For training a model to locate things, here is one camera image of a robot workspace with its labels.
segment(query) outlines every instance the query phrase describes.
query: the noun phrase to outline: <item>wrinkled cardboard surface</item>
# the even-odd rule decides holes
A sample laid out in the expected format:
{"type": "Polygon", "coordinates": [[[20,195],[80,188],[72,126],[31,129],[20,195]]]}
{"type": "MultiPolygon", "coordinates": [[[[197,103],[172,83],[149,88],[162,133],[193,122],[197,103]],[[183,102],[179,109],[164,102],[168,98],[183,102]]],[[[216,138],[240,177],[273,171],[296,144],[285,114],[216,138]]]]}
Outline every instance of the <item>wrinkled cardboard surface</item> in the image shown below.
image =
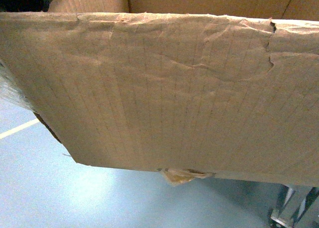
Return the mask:
{"type": "Polygon", "coordinates": [[[319,22],[273,22],[1,13],[0,58],[76,162],[319,186],[319,22]]]}

